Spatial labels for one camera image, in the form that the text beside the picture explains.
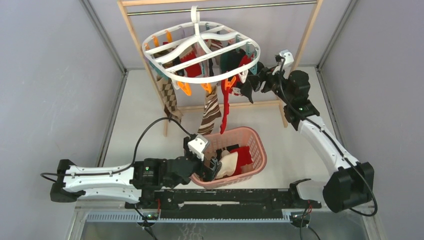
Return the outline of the cream white sock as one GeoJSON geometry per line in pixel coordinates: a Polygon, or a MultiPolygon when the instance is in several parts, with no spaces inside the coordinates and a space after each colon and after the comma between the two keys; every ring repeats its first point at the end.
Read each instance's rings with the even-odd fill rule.
{"type": "Polygon", "coordinates": [[[238,152],[231,153],[228,150],[224,150],[221,153],[221,159],[219,161],[221,163],[221,168],[215,178],[222,179],[232,176],[237,169],[238,156],[238,152]]]}

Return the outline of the black sock with beige stripes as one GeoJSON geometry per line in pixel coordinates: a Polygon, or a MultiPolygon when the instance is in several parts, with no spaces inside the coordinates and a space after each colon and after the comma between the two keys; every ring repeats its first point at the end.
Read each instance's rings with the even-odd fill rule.
{"type": "Polygon", "coordinates": [[[226,146],[226,147],[222,147],[222,148],[219,148],[219,149],[217,149],[216,150],[216,153],[217,154],[221,154],[223,151],[232,151],[232,150],[235,150],[235,149],[238,149],[240,146],[238,145],[238,144],[233,144],[233,145],[229,145],[229,146],[226,146]]]}

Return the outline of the pink plastic laundry basket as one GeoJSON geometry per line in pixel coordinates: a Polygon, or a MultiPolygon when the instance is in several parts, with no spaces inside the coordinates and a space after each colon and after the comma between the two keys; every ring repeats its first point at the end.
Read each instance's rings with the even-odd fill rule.
{"type": "Polygon", "coordinates": [[[240,183],[249,180],[252,178],[252,176],[260,173],[267,164],[267,155],[260,136],[254,129],[250,127],[237,127],[234,129],[226,130],[223,134],[212,133],[206,135],[205,138],[209,141],[209,146],[206,149],[208,153],[221,147],[227,147],[236,144],[238,144],[240,147],[249,147],[249,154],[251,156],[253,170],[242,173],[240,175],[229,176],[223,179],[209,182],[203,181],[198,177],[197,174],[193,174],[190,179],[197,186],[209,190],[240,183]]]}

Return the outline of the wooden clothes rack frame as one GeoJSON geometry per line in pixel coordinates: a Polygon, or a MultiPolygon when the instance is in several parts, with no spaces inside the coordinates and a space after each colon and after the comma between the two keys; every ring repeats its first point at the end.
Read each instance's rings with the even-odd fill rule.
{"type": "MultiPolygon", "coordinates": [[[[140,42],[140,40],[138,38],[138,35],[137,35],[136,31],[135,31],[133,22],[130,19],[130,16],[127,16],[128,8],[129,7],[137,7],[137,6],[147,6],[147,5],[171,4],[171,3],[172,3],[172,1],[170,1],[170,0],[126,0],[126,1],[119,0],[119,1],[117,1],[118,7],[119,7],[120,12],[122,14],[122,17],[123,17],[123,19],[124,19],[124,21],[126,23],[127,29],[128,29],[128,31],[130,33],[130,36],[131,36],[131,38],[132,38],[132,40],[134,42],[134,45],[135,45],[135,47],[137,49],[137,52],[138,52],[138,54],[139,54],[139,56],[140,56],[140,58],[141,58],[141,60],[142,60],[142,62],[144,64],[145,69],[148,71],[149,74],[151,74],[152,73],[152,70],[154,70],[154,69],[150,66],[149,63],[147,63],[147,60],[145,59],[145,57],[144,57],[144,55],[142,53],[141,47],[142,47],[142,43],[143,42],[140,42]]],[[[250,71],[252,73],[255,73],[256,72],[256,69],[257,68],[255,66],[250,71]]],[[[173,84],[173,86],[174,86],[174,88],[176,90],[181,89],[187,96],[190,96],[192,94],[191,88],[190,88],[190,84],[183,85],[180,88],[177,88],[177,86],[174,85],[174,84],[173,84]]],[[[206,83],[206,84],[200,84],[200,85],[202,86],[202,88],[205,91],[208,91],[209,88],[210,88],[210,86],[211,86],[211,84],[212,83],[206,83]]]]}

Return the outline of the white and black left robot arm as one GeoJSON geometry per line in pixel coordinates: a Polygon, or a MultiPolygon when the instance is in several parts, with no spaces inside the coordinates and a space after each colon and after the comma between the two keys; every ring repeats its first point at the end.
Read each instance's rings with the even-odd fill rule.
{"type": "Polygon", "coordinates": [[[175,159],[146,158],[116,167],[82,167],[62,159],[49,196],[56,203],[109,199],[138,203],[149,209],[157,200],[154,191],[187,185],[193,174],[214,180],[221,168],[222,163],[214,157],[209,165],[196,156],[180,156],[175,159]]]}

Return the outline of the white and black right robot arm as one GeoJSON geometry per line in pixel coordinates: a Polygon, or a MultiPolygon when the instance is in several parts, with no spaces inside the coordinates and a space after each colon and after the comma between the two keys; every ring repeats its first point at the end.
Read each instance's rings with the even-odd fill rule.
{"type": "Polygon", "coordinates": [[[320,112],[309,99],[309,75],[294,70],[288,77],[281,66],[271,68],[258,64],[256,74],[250,73],[241,92],[248,96],[253,91],[273,92],[286,105],[283,114],[288,123],[313,147],[323,161],[330,177],[326,182],[311,178],[290,184],[289,203],[302,208],[308,201],[324,203],[332,212],[351,210],[369,202],[378,211],[373,192],[375,170],[369,162],[360,162],[351,155],[325,125],[320,112]]]}

